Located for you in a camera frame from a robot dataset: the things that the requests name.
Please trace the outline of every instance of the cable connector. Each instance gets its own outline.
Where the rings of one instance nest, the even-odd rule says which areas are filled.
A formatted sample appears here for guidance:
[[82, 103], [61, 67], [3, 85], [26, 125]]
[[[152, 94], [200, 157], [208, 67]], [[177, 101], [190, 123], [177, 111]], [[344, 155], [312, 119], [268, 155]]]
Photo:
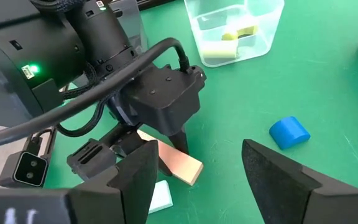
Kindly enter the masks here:
[[179, 66], [181, 72], [187, 72], [187, 70], [190, 68], [189, 58], [187, 56], [185, 60], [180, 60], [179, 58]]

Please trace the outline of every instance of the blue object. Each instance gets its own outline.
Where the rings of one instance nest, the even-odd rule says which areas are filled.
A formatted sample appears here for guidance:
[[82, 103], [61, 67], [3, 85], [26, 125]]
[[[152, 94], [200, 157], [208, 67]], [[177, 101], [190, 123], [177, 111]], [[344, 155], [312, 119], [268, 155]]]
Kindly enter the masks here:
[[293, 116], [277, 121], [270, 128], [269, 133], [280, 149], [288, 149], [310, 138], [309, 132]]

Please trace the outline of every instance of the black cable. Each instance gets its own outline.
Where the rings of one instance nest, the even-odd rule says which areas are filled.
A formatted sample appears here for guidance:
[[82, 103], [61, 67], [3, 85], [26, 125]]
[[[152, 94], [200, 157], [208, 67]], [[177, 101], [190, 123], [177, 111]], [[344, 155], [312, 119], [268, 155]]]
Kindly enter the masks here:
[[42, 130], [42, 131], [38, 132], [34, 137], [39, 138], [39, 137], [41, 137], [41, 135], [43, 135], [45, 133], [52, 133], [52, 130], [51, 129]]
[[136, 57], [128, 66], [110, 75], [110, 78], [104, 83], [71, 100], [65, 106], [55, 108], [20, 125], [1, 130], [0, 145], [19, 140], [39, 130], [54, 126], [87, 109], [87, 107], [103, 99], [106, 95], [120, 90], [123, 85], [137, 76], [139, 70], [145, 69], [170, 47], [175, 47], [180, 56], [180, 60], [183, 59], [183, 57], [187, 58], [179, 41], [174, 38], [167, 38], [157, 43], [144, 54]]
[[74, 7], [81, 6], [84, 3], [84, 0], [30, 1], [38, 10], [44, 12], [68, 12]]
[[80, 96], [81, 94], [92, 89], [96, 84], [98, 84], [98, 75], [96, 73], [96, 70], [88, 62], [86, 63], [85, 74], [88, 78], [88, 83], [84, 86], [62, 92], [64, 100], [76, 98], [77, 96]]
[[63, 135], [71, 138], [76, 138], [88, 134], [96, 127], [96, 125], [99, 123], [100, 119], [102, 118], [103, 109], [108, 99], [109, 98], [105, 98], [98, 102], [98, 104], [96, 105], [96, 109], [92, 115], [92, 118], [81, 128], [78, 128], [76, 130], [68, 130], [64, 128], [61, 124], [57, 124], [56, 125], [57, 130]]

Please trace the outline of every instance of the white foam block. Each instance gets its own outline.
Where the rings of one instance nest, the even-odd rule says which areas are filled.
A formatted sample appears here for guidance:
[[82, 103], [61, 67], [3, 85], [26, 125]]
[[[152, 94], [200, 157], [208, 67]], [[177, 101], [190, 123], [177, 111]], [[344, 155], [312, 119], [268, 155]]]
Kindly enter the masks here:
[[163, 180], [156, 183], [152, 203], [150, 204], [149, 214], [172, 206], [173, 202], [168, 182]]

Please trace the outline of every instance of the transparent plastic box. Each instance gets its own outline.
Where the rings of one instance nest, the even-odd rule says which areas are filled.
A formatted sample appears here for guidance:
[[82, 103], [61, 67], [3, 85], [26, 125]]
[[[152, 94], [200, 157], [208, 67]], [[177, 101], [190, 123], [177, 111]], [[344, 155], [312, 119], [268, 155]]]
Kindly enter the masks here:
[[218, 67], [269, 52], [284, 0], [185, 0], [205, 66]]

